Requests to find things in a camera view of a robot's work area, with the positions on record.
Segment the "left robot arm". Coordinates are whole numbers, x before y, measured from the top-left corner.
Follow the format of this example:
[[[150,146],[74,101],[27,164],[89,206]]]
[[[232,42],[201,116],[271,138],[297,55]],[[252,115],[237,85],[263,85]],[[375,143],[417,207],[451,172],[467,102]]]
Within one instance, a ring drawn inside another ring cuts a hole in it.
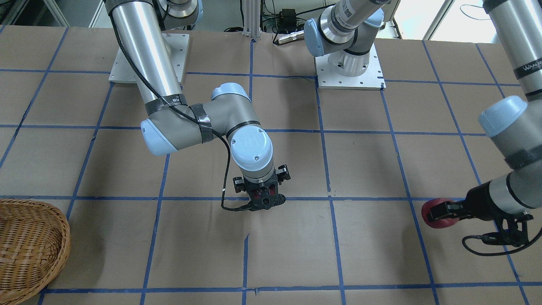
[[[487,245],[512,246],[515,252],[530,247],[540,237],[529,238],[530,210],[541,207],[542,101],[541,4],[537,0],[484,0],[496,33],[525,94],[504,98],[480,114],[486,135],[504,156],[511,172],[477,186],[462,201],[433,199],[422,206],[424,222],[445,228],[459,220],[494,221],[497,232],[471,235]]]

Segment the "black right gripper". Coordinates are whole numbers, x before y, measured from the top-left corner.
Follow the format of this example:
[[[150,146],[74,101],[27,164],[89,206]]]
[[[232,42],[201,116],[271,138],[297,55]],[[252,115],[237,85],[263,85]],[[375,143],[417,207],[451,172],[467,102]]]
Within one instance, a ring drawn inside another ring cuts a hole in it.
[[[236,193],[245,191],[250,201],[248,204],[233,208],[233,211],[269,210],[271,207],[282,205],[286,197],[279,193],[278,186],[285,180],[290,180],[290,172],[286,164],[279,166],[266,181],[250,182],[245,177],[233,178]]]

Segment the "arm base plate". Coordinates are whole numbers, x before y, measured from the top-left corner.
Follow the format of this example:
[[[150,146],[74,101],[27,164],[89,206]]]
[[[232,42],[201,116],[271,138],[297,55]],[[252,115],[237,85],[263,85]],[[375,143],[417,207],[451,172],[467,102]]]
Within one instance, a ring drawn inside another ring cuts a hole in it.
[[[314,58],[322,89],[381,90],[387,87],[374,44],[370,52],[357,56],[345,51]]]
[[[165,46],[164,55],[169,59],[173,68],[178,83],[184,83],[184,75],[186,71],[186,62],[188,57],[188,47],[190,44],[190,35],[188,33],[163,33],[162,43]],[[145,68],[156,68],[158,64],[164,62],[164,59],[155,60],[153,54],[143,54],[139,57],[134,56],[133,62],[140,58],[145,64]],[[108,78],[113,83],[136,84],[138,77],[134,73],[132,67],[126,60],[123,52],[118,50],[116,58],[111,68],[110,77]]]

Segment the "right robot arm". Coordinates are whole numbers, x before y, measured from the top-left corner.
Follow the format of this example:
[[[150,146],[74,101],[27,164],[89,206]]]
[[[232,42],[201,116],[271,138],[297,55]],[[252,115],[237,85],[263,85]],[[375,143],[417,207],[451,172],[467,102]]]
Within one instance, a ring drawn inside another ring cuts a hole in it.
[[[215,88],[207,103],[189,105],[182,92],[151,0],[105,0],[119,48],[137,78],[148,118],[141,122],[144,141],[154,155],[167,155],[220,139],[242,176],[236,193],[249,203],[227,211],[269,210],[286,197],[279,185],[290,179],[287,165],[274,165],[273,143],[261,126],[252,101],[238,83]]]

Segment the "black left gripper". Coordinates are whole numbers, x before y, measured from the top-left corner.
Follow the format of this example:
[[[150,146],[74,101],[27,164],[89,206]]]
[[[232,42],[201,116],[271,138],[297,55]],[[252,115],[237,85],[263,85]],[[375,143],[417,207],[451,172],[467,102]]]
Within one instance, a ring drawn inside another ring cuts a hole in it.
[[[527,212],[531,207],[517,198],[509,182],[505,182],[504,194],[510,195],[511,199],[498,203],[496,195],[490,192],[490,182],[486,182],[471,189],[464,200],[445,202],[450,218],[477,218],[494,221],[498,226],[497,232],[464,237],[464,247],[468,239],[478,239],[486,245],[495,246],[530,247],[534,244],[527,232],[527,222],[534,218]]]

